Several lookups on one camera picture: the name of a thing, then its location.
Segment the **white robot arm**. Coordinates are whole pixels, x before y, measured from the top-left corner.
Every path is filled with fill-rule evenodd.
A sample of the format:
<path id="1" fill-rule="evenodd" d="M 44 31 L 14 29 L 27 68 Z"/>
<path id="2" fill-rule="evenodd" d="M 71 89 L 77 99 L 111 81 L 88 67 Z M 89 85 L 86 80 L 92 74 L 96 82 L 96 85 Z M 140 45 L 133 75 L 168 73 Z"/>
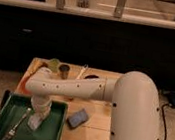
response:
<path id="1" fill-rule="evenodd" d="M 34 96 L 62 95 L 111 103 L 109 140 L 158 140 L 159 94 L 150 76 L 139 71 L 118 78 L 53 80 L 47 67 L 29 77 L 25 87 Z"/>

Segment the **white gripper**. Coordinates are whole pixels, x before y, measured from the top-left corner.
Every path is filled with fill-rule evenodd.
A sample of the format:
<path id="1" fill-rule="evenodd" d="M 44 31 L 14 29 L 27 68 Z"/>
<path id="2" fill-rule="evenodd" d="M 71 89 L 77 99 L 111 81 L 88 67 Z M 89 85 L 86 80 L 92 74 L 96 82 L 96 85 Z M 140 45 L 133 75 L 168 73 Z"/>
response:
<path id="1" fill-rule="evenodd" d="M 31 97 L 31 104 L 34 109 L 34 112 L 39 115 L 40 118 L 43 120 L 49 115 L 51 110 L 52 101 L 47 97 L 39 97 L 39 96 L 32 96 Z"/>

